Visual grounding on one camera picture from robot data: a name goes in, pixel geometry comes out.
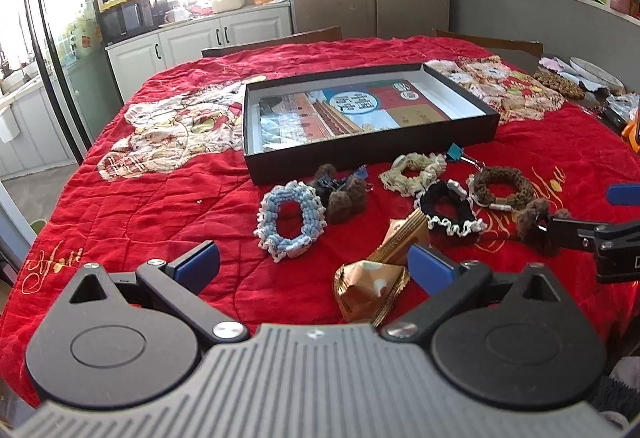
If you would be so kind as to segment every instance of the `white cabinet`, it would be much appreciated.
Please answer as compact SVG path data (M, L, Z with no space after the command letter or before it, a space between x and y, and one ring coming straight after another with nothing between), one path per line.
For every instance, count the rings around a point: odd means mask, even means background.
M222 27L217 18L163 30L159 35L167 68L195 61L202 57L204 48L222 47L224 44Z
M220 22L225 46L259 43L291 35L291 18L288 7L244 12L222 18Z
M124 102L153 74L166 70L159 34L119 43L108 53Z

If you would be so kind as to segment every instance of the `black box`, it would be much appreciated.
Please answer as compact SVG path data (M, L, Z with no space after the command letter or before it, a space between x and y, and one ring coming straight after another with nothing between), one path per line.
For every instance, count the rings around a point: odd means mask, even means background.
M373 101L376 107L370 110ZM313 110L310 115L298 112L306 111L304 102ZM393 107L382 108L385 102ZM290 110L274 112L272 108L278 106L280 110L286 107ZM326 129L335 138L296 141L299 145L274 149L287 145L281 140L283 126L289 122L296 136L300 130L305 137L313 136L305 133L309 128L296 125L297 115L299 120L309 121L301 126L311 124L313 129ZM417 118L428 120L417 125L386 127L415 123ZM324 163L332 163L339 171L352 170L362 164L391 162L412 152L445 152L453 143L466 147L490 142L499 120L500 115L493 108L421 63L298 75L246 85L242 121L244 158L255 184L285 183L312 176ZM371 126L380 130L366 131ZM264 142L265 137L272 136L281 142Z

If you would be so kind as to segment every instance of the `wooden chair back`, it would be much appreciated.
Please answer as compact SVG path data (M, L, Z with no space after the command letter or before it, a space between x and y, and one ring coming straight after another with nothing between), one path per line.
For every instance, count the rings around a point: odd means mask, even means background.
M225 46L224 48L205 48L202 51L203 57L222 57L229 54L235 54L236 52L242 52L243 50L254 50L256 48L266 48L268 46L278 46L281 44L302 44L302 43L317 43L318 41L341 41L342 30L340 27L322 28L321 30L313 30L312 32L302 32L301 34L294 34L293 36L287 36L286 38L279 38L277 40L260 41L260 43L246 43L239 44L237 46Z
M433 29L433 35L436 38L454 38L456 40L466 40L471 43L488 48L491 50L519 50L527 52L532 56L540 59L544 53L544 46L537 41L511 41L499 40L497 38L484 38L482 36L468 36L467 34L457 34L455 32L447 32L446 30Z

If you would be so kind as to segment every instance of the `cream scrunchie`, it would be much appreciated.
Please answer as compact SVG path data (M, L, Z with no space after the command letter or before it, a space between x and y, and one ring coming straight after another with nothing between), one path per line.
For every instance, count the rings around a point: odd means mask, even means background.
M420 171L418 176L404 176L404 170ZM419 153L409 153L396 158L391 169L380 174L386 190L399 192L402 196L415 196L425 191L447 169L444 155L432 153L427 157Z

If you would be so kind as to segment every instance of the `red tablecloth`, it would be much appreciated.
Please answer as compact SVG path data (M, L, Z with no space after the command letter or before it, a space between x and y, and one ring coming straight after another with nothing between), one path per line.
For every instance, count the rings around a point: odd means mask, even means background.
M103 157L114 147L121 151L122 144L132 144L127 137L134 133L131 123L136 120L124 118L132 104L261 74L275 78L487 55L465 41L443 38L348 40L200 59L153 76L104 129L34 242L0 319L0 374L27 402L38 403L24 365L25 349L79 265L98 261L110 272L132 271L149 258L174 259L203 240L215 240L222 253L220 274L202 293L208 303L252 330L262 322L338 323L342 319L331 288L336 268L367 256L382 241L389 218L405 217L412 210L410 199L380 184L378 174L388 164L372 165L374 190L367 211L346 224L327 227L302 257L275 264L258 248L253 235L264 190L252 184L240 151L185 158L171 173L146 169L139 177L107 180L104 177L109 176L98 172L100 161L101 169L113 163L111 157ZM228 105L222 121L229 132L239 125L238 107ZM210 111L204 115L210 115L213 128L218 127L217 115ZM158 117L154 122L169 121ZM221 140L228 136L220 133ZM167 137L163 144L166 151L175 151L181 141ZM572 105L547 113L541 121L500 126L494 142L473 146L468 152L489 165L519 167L556 208L564 206L576 217L611 222L640 218L640 209L612 207L604 199L610 184L640 181L638 159L617 136ZM464 181L472 171L465 164L451 165L444 177ZM281 232L294 231L298 218L282 220ZM625 330L635 315L636 284L597 285L591 256L563 251L555 258L543 258L513 240L514 227L507 219L491 218L490 225L478 243L436 237L434 244L453 259L480 259L497 271L516 272L528 261L545 261L603 338ZM425 294L411 283L392 317L423 299Z

